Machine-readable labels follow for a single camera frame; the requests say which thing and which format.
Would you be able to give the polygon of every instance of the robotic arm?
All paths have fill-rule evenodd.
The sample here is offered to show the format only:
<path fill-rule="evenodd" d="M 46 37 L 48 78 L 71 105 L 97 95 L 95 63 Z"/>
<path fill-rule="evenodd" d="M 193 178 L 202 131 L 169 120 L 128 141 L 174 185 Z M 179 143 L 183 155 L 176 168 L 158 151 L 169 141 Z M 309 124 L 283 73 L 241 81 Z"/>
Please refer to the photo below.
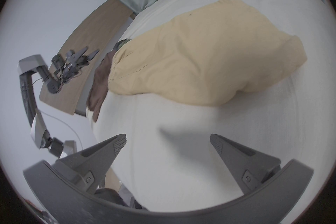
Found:
<path fill-rule="evenodd" d="M 51 74 L 48 66 L 45 64 L 41 55 L 32 55 L 19 61 L 17 70 L 19 72 L 21 94 L 24 108 L 31 125 L 31 137 L 38 149 L 48 148 L 50 153 L 60 158 L 75 153 L 76 142 L 65 141 L 64 143 L 57 138 L 51 138 L 43 117 L 37 109 L 36 100 L 33 91 L 32 75 L 39 73 L 43 82 L 46 84 L 50 93 L 58 93 L 64 83 L 69 83 L 71 79 L 78 76 L 84 66 L 89 65 L 99 52 L 95 50 L 91 54 L 83 55 L 87 51 L 85 47 L 75 53 L 70 50 L 66 53 L 66 59 L 57 54 L 51 60 L 56 71 Z"/>

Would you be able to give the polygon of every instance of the black object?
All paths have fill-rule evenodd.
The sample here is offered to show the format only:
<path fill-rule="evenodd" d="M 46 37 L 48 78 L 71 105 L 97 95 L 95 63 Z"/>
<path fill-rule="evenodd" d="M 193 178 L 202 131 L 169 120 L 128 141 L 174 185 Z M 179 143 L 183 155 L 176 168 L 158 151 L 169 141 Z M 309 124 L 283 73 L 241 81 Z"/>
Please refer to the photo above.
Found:
<path fill-rule="evenodd" d="M 92 195 L 90 193 L 92 193 L 93 187 L 85 190 L 84 185 L 78 184 L 78 180 L 73 180 L 75 177 L 71 176 L 71 173 L 81 174 L 81 178 L 85 181 L 88 172 L 92 172 L 93 176 L 94 174 L 106 173 L 120 147 L 126 142 L 125 138 L 125 135 L 110 138 L 76 153 L 77 156 L 68 156 L 68 160 L 65 162 L 60 159 L 53 166 L 41 161 L 26 169 L 23 174 L 36 197 L 48 212 L 62 224 L 275 224 L 279 223 L 296 204 L 313 175 L 312 169 L 297 160 L 291 160 L 278 171 L 278 159 L 212 134 L 211 143 L 217 152 L 221 152 L 222 160 L 225 163 L 233 163 L 238 160 L 236 167 L 229 167 L 229 169 L 237 171 L 234 178 L 246 194 L 228 203 L 208 209 L 183 213 L 153 213 L 128 208 L 124 204 L 112 203 L 111 199 L 106 200 L 102 196 Z M 113 152 L 113 154 L 110 153 L 112 156 L 110 160 L 106 159 L 108 151 Z M 230 155 L 224 154 L 225 151 L 230 152 Z M 80 170 L 78 170 L 77 164 L 73 165 L 73 163 L 78 163 L 77 157 L 79 155 L 87 158 Z M 57 163 L 66 164 L 70 170 L 65 171 Z M 258 184 L 253 190 L 246 190 L 245 186 L 240 183 L 246 171 L 249 171 L 257 181 L 260 178 L 265 181 Z"/>

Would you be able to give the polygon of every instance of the yellow cloth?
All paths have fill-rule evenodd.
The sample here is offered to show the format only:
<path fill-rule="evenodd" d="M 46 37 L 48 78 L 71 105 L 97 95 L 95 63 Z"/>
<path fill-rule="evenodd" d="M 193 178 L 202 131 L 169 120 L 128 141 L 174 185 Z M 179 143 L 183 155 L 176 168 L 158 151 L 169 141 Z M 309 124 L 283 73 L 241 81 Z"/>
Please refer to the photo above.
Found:
<path fill-rule="evenodd" d="M 216 106 L 237 91 L 272 86 L 306 60 L 299 37 L 241 0 L 219 0 L 125 44 L 113 58 L 108 88 Z"/>

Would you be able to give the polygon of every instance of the gray gripper base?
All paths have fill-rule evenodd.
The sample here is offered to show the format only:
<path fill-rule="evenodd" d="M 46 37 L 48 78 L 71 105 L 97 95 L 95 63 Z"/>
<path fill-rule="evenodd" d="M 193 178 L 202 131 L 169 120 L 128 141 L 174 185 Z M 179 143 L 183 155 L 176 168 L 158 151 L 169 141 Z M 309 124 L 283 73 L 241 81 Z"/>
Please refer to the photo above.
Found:
<path fill-rule="evenodd" d="M 126 134 L 119 134 L 65 158 L 58 159 L 53 167 L 78 188 L 94 194 L 125 144 Z"/>
<path fill-rule="evenodd" d="M 281 160 L 243 146 L 217 134 L 210 143 L 233 175 L 244 194 L 259 187 L 280 171 Z"/>

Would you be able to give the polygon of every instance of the white wall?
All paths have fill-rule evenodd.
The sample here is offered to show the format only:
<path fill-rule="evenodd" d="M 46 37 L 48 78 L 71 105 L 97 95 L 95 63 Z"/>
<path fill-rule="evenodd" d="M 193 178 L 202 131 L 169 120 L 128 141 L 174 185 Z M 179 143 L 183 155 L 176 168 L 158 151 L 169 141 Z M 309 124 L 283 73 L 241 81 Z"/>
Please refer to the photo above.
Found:
<path fill-rule="evenodd" d="M 23 198 L 39 204 L 23 177 L 23 170 L 44 159 L 55 158 L 38 150 L 30 137 L 30 126 L 20 93 L 18 61 L 41 54 L 50 65 L 52 57 L 73 30 L 106 0 L 7 0 L 0 14 L 0 160 L 11 183 Z M 39 75 L 33 75 L 33 81 Z M 39 101 L 42 82 L 34 84 L 38 108 L 65 121 L 79 134 L 83 147 L 96 143 L 88 120 L 68 115 Z M 51 136 L 60 140 L 78 138 L 64 124 L 43 116 Z"/>

